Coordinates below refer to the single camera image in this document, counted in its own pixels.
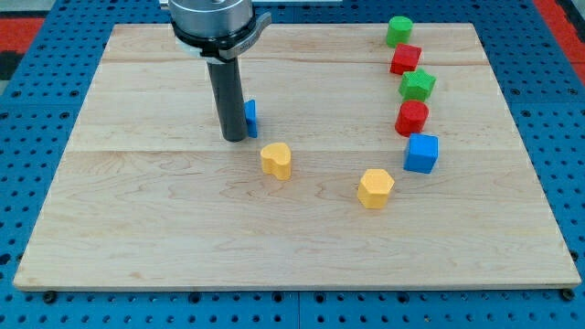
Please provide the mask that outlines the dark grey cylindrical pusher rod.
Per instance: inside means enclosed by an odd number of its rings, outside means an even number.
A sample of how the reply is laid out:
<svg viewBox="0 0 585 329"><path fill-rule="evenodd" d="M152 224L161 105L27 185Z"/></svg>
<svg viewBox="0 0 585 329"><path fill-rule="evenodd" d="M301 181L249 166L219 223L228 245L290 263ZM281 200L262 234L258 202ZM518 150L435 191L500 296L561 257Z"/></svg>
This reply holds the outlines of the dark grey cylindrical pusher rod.
<svg viewBox="0 0 585 329"><path fill-rule="evenodd" d="M237 58L223 64L207 64L223 138L239 142L248 137Z"/></svg>

